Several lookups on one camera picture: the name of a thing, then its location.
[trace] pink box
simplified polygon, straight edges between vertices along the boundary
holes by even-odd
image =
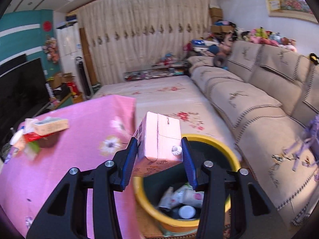
[[[179,119],[147,112],[134,133],[138,140],[133,176],[146,177],[183,162],[183,156],[174,155],[172,148],[181,146]]]

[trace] yellow bucket rim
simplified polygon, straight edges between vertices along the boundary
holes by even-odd
[[[198,135],[198,134],[182,134],[182,137],[186,137],[188,141],[199,141],[206,144],[209,144],[215,148],[217,148],[219,151],[223,152],[223,154],[228,159],[230,166],[233,171],[238,171],[240,169],[240,163],[235,156],[235,154],[230,150],[228,146],[226,146],[224,143],[208,136],[204,135]],[[171,217],[168,217],[164,214],[162,214],[160,211],[155,209],[153,205],[149,202],[148,198],[146,197],[146,194],[144,192],[143,187],[143,177],[133,177],[133,187],[134,187],[134,193],[137,201],[139,204],[144,208],[144,210],[153,218],[155,218],[157,221],[168,224],[170,226],[176,226],[176,227],[196,227],[199,224],[199,219],[197,220],[176,220]],[[225,212],[229,211],[230,209],[230,196],[225,201]]]

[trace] painting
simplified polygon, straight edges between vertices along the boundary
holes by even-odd
[[[269,16],[288,17],[318,23],[305,0],[267,0]]]

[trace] beige sofa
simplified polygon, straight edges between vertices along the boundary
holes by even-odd
[[[319,199],[317,166],[301,164],[314,157],[303,153],[294,172],[293,160],[272,156],[282,155],[319,113],[319,67],[298,53],[245,41],[234,43],[228,71],[211,67],[208,57],[189,61],[192,80],[232,131],[255,179],[285,223],[300,225]]]

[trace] curtain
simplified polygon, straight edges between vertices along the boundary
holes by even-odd
[[[202,37],[210,0],[97,0],[78,9],[98,81],[123,82],[123,73],[143,70]]]

